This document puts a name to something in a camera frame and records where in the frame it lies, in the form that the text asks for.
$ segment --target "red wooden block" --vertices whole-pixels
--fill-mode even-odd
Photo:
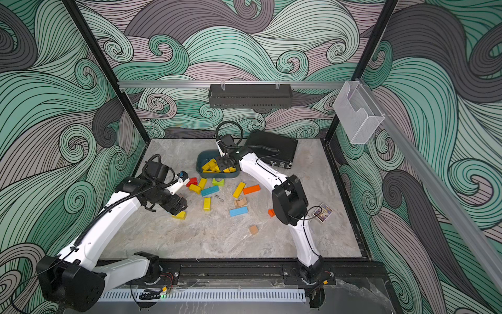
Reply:
[[[197,185],[197,178],[190,178],[190,181],[188,181],[187,187],[190,187],[192,184]]]
[[[253,185],[253,186],[245,188],[244,190],[242,190],[242,192],[244,194],[249,194],[249,193],[253,193],[253,192],[259,191],[259,190],[260,190],[260,186],[259,185]]]

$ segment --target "green wooden block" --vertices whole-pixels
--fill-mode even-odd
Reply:
[[[224,186],[225,185],[225,179],[221,179],[221,181],[216,181],[216,179],[213,179],[213,185],[219,185],[219,186]]]

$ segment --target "teal plastic bin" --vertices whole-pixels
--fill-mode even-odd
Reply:
[[[205,150],[197,156],[197,163],[195,165],[195,170],[199,173],[202,178],[206,179],[227,179],[227,178],[237,178],[240,174],[240,170],[231,173],[203,173],[202,166],[208,163],[211,159],[216,159],[219,156],[218,150]]]

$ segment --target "card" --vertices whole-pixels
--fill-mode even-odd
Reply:
[[[317,218],[318,221],[323,223],[328,219],[333,210],[329,208],[325,203],[322,203],[320,206],[321,208],[317,208],[317,210],[314,211],[313,215]]]

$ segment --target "clear acrylic holder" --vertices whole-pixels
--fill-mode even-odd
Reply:
[[[360,81],[345,81],[333,108],[351,144],[366,144],[384,120],[373,92]]]

